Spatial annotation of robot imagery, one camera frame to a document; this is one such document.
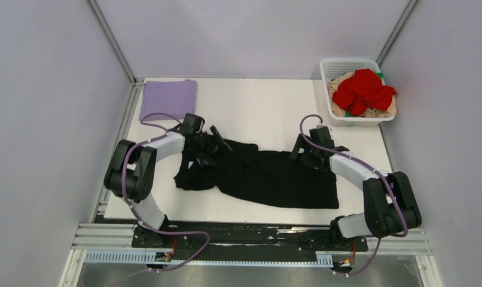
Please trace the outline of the black t shirt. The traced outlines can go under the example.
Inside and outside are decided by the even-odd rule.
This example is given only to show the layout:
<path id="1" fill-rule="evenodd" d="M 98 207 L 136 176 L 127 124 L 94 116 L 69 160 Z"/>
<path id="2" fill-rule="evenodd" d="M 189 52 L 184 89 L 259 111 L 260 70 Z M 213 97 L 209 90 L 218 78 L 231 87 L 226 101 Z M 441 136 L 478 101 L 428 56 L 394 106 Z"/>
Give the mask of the black t shirt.
<path id="1" fill-rule="evenodd" d="M 190 152 L 182 153 L 174 177 L 177 188 L 220 192 L 249 202 L 274 207 L 338 209 L 336 177 L 291 160 L 288 151 L 259 150 L 254 143 L 227 140 L 227 151 L 218 151 L 215 165 L 201 167 Z"/>

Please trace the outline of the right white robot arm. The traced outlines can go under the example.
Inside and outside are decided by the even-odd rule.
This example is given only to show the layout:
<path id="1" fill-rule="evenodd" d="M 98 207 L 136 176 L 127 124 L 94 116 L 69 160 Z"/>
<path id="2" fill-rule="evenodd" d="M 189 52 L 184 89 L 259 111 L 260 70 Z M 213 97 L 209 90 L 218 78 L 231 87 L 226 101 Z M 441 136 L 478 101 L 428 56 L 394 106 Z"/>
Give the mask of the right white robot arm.
<path id="1" fill-rule="evenodd" d="M 362 193 L 361 213 L 338 216 L 330 223 L 329 241 L 342 250 L 356 237 L 402 237 L 422 224 L 422 216 L 408 176 L 379 170 L 335 146 L 325 126 L 301 132 L 290 158 L 320 175 L 342 177 Z"/>

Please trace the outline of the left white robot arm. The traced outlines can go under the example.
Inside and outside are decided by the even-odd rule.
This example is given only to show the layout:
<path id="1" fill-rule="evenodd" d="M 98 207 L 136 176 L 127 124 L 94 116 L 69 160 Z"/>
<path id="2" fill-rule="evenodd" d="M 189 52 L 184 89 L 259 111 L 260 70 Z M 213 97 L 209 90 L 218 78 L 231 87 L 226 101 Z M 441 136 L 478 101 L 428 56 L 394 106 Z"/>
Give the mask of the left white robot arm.
<path id="1" fill-rule="evenodd" d="M 215 153 L 232 150 L 215 126 L 206 133 L 204 124 L 204 118 L 187 113 L 175 127 L 162 128 L 161 136 L 139 143 L 120 140 L 109 162 L 104 187 L 128 205 L 138 226 L 148 230 L 147 238 L 156 247 L 166 246 L 170 236 L 177 235 L 168 229 L 168 218 L 151 195 L 156 164 L 185 152 L 199 166 L 213 166 Z"/>

